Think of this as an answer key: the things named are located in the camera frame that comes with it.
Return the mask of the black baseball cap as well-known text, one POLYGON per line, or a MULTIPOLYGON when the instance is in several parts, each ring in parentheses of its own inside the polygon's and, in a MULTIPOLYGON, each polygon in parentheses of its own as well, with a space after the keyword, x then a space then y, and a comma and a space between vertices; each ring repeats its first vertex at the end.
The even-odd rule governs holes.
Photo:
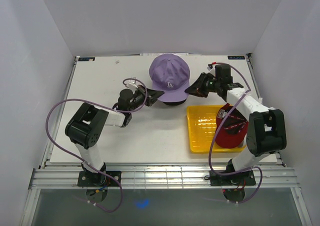
POLYGON ((164 102, 163 103, 166 105, 166 106, 170 106, 170 107, 175 107, 175 106, 179 106, 179 105, 182 105, 186 102, 186 99, 185 100, 182 100, 182 101, 173 101, 173 102, 164 102))

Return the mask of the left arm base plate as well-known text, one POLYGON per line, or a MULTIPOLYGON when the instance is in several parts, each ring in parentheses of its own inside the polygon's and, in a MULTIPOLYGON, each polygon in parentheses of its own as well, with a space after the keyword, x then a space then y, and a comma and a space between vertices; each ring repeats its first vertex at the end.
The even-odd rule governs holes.
POLYGON ((100 173, 81 171, 77 180, 78 187, 118 187, 119 185, 109 177, 100 173))

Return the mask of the purple baseball cap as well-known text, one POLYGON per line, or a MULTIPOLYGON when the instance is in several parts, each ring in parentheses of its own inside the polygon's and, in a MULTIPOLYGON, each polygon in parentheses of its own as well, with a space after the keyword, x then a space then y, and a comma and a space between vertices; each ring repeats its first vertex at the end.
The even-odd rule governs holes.
POLYGON ((158 98, 163 103, 184 102, 189 94, 190 68, 178 55, 166 53, 157 56, 149 67, 152 89, 164 94, 158 98))

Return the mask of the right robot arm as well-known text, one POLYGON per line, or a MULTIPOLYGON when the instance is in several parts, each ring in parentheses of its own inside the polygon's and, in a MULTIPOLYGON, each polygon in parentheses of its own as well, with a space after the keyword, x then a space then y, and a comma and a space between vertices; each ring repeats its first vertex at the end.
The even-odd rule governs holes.
POLYGON ((250 96, 251 87, 248 82, 234 82, 231 71, 238 72, 234 66, 213 62, 208 68, 209 71, 201 73, 185 92, 199 98, 207 98, 209 93, 216 93, 231 105, 227 118, 237 110, 247 120, 246 148, 229 161, 225 171, 213 171, 219 177, 226 177, 230 184, 237 185, 244 179, 244 172, 253 170, 261 159, 286 148, 285 117, 280 109, 264 106, 250 96))

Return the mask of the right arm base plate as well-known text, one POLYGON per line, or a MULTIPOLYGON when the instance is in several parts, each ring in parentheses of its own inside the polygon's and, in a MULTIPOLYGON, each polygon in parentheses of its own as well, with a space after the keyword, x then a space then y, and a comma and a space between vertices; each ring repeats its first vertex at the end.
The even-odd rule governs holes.
POLYGON ((240 172, 234 175, 217 175, 212 171, 209 172, 209 175, 204 177, 206 181, 209 181, 211 186, 255 186, 256 180, 253 173, 253 170, 248 170, 240 172))

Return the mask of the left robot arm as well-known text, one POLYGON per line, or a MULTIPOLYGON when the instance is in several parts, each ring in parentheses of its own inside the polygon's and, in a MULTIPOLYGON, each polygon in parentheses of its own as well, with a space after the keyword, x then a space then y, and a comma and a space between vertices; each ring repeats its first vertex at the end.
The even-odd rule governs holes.
POLYGON ((132 111, 140 106, 152 106, 164 93, 141 85, 134 91, 123 89, 112 109, 98 109, 84 102, 68 122, 65 135, 74 143, 81 158, 84 159, 82 163, 84 175, 95 186, 100 186, 106 181, 106 164, 97 145, 104 127, 126 127, 132 119, 132 111))

